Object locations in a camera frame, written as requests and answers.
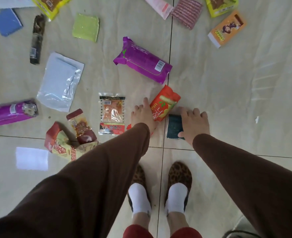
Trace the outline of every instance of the striped scrubbing pad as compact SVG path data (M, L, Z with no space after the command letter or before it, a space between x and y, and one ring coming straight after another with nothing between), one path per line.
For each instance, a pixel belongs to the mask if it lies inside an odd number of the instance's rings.
M195 0L179 0L171 15L192 30L198 21L202 7L203 5Z

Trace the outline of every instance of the foot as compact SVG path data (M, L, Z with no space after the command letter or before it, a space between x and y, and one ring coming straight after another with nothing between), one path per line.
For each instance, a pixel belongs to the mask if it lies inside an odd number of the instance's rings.
M151 202L147 192L145 172L139 164L137 165L127 196L133 215L144 212L150 216Z
M168 188L165 198L165 211L184 213L192 185L189 168L177 161L172 164L168 173Z

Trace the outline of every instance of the hand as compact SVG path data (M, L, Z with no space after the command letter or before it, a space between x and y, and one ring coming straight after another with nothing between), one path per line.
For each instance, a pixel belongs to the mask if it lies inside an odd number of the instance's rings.
M193 140L199 134L210 134L210 125L207 119L207 113L200 114L200 110L195 108L193 111L187 111L182 107L181 110L183 132L178 137L185 140L192 146Z
M135 106L135 110L130 114L130 118L132 121L132 127L135 124L144 123L148 126L150 133L154 132L157 127L157 122L154 121L148 98L144 98L143 104Z

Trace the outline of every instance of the marble floor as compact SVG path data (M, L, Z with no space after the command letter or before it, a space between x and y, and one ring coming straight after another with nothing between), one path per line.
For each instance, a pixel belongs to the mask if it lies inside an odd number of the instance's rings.
M58 52L85 64L70 111L81 108L97 134L99 92L126 95L129 113L143 97L152 100L162 89L127 66L114 65L123 36L129 36L173 66L165 84L181 96L179 106L207 111L213 136L292 170L292 0L239 1L247 26L216 49L207 34L227 14L211 19L204 8L189 31L171 17L163 20L144 0L72 0L46 23L37 66L29 63L29 49L34 17L40 11L17 9L24 28L0 36L0 104L35 98L47 59ZM97 43L72 37L77 13L100 18ZM66 113L39 103L38 108L37 118L0 127L0 217L66 164L43 147L54 121L68 127ZM163 121L141 159L154 204L150 232L169 237L163 204L167 173L174 161L182 160L194 176L186 209L190 226L203 237L221 237L236 223L240 211L192 148L183 140L167 139L166 132ZM101 143L110 138L98 136ZM125 200L109 237L121 236L130 221Z

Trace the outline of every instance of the person's left hand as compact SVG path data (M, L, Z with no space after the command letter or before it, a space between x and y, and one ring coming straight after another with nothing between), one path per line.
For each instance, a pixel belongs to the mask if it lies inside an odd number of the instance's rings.
M144 98L143 104L135 106L135 110L130 114L130 117L132 127L134 127L135 124L144 123L148 126L150 133L154 132L157 127L157 122L154 121L148 98Z

